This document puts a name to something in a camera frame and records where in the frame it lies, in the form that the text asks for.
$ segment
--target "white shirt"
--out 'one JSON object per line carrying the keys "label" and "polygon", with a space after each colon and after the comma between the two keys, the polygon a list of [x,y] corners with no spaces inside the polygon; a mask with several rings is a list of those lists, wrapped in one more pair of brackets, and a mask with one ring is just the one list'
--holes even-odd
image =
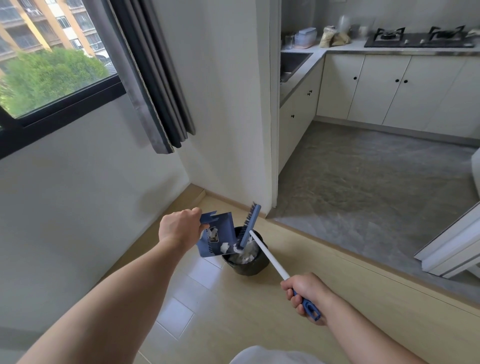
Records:
{"label": "white shirt", "polygon": [[284,352],[267,350],[261,346],[251,346],[239,352],[230,364],[324,364],[313,355],[304,352]]}

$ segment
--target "green tree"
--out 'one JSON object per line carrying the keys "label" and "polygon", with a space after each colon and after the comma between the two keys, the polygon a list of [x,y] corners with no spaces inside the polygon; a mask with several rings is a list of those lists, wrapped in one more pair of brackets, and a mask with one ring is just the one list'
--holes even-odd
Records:
{"label": "green tree", "polygon": [[105,77],[108,70],[102,62],[79,50],[19,53],[0,80],[0,105],[20,116]]}

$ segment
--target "person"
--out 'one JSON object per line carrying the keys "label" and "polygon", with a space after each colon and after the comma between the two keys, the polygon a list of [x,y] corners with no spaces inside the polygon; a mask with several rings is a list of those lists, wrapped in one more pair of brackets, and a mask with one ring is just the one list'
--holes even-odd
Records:
{"label": "person", "polygon": [[[173,271],[208,225],[201,209],[165,215],[159,242],[149,252],[117,270],[67,311],[18,362],[19,364],[132,363],[162,306]],[[354,364],[421,364],[421,358],[383,333],[316,275],[281,282],[287,300],[305,316],[302,298],[322,312],[326,325]],[[320,363],[300,352],[252,347],[232,363]]]}

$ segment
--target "black cooktop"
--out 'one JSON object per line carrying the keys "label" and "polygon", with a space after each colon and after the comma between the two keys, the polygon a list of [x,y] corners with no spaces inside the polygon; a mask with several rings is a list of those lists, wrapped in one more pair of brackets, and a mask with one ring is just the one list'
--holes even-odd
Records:
{"label": "black cooktop", "polygon": [[378,28],[365,43],[366,48],[473,48],[475,44],[467,33],[465,26],[453,30],[442,30],[433,26],[428,33],[405,33],[405,28],[385,30]]}

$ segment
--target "curtain fold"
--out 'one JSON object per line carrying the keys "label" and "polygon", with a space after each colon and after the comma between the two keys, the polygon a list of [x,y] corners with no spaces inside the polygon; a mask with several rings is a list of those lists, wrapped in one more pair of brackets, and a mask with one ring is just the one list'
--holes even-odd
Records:
{"label": "curtain fold", "polygon": [[104,46],[157,153],[195,134],[150,0],[84,0]]}

